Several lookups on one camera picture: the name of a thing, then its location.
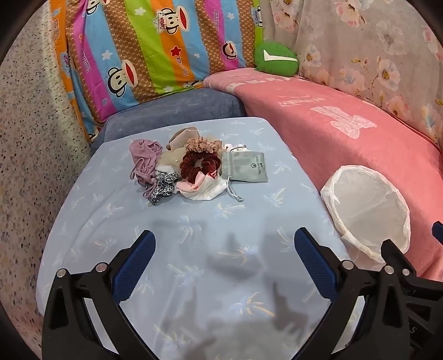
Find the dark red velvet scrunchie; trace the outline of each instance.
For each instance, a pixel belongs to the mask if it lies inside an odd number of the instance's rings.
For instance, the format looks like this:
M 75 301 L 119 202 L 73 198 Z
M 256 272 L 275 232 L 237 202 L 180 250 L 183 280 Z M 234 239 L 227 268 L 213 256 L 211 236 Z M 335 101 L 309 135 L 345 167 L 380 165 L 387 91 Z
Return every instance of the dark red velvet scrunchie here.
M 197 160 L 202 160 L 202 167 L 195 167 Z M 191 184 L 195 183 L 195 178 L 199 171 L 203 174 L 213 174 L 218 170 L 222 161 L 219 159 L 217 153 L 197 153 L 195 151 L 188 151 L 183 156 L 183 161 L 180 164 L 180 171 L 182 178 L 189 181 Z

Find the blue gripper pad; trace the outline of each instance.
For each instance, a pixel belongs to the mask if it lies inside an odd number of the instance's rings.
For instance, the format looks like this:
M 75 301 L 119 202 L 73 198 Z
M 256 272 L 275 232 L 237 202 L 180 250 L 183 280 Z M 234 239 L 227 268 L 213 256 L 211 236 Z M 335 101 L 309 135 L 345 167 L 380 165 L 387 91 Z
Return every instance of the blue gripper pad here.
M 337 298 L 337 276 L 320 253 L 320 246 L 304 228 L 295 232 L 294 245 L 321 296 L 333 302 Z
M 135 249 L 113 277 L 112 297 L 117 304 L 129 299 L 148 266 L 155 251 L 155 236 L 150 231 L 144 231 L 134 244 Z
M 443 245 L 443 225 L 441 222 L 437 221 L 432 226 L 432 235 Z

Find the green stripe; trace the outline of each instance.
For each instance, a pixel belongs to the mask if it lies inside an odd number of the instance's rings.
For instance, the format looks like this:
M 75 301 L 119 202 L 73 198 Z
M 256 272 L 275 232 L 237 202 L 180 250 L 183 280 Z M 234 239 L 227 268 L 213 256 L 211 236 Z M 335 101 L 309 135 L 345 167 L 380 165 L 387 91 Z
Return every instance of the green stripe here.
M 260 0 L 254 0 L 254 8 L 257 9 L 257 6 L 260 5 Z M 255 26 L 255 46 L 259 45 L 263 42 L 263 28 L 259 26 Z
M 170 59 L 164 53 L 160 35 L 157 34 L 154 26 L 155 13 L 151 2 L 147 0 L 126 0 L 124 3 L 128 19 L 137 34 L 146 67 L 156 92 L 162 95 L 171 91 L 171 87 L 173 90 L 182 88 L 175 80 Z M 146 12 L 143 15 L 136 15 L 135 10 L 139 8 L 143 8 Z

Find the white check mark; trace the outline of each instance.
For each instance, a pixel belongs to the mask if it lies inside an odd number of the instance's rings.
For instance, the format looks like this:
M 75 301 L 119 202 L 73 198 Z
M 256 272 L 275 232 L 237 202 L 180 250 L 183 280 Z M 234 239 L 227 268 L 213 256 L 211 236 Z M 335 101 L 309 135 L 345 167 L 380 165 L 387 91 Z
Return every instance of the white check mark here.
M 298 60 L 296 58 L 289 58 L 287 56 L 269 55 L 266 50 L 263 50 L 263 58 L 264 58 L 265 61 L 288 60 L 288 61 L 296 61 L 296 62 L 298 62 Z

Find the pink blanket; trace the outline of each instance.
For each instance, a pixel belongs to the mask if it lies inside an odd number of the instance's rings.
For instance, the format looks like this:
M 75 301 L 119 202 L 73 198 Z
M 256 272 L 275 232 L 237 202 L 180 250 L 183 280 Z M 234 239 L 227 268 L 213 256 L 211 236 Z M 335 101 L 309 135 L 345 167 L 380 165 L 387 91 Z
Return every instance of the pink blanket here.
M 443 221 L 443 161 L 426 138 L 358 98 L 300 78 L 238 69 L 206 78 L 204 86 L 239 97 L 249 116 L 280 134 L 320 190 L 342 165 L 379 171 L 411 211 L 407 258 L 425 278 L 443 278 L 443 246 L 431 227 Z

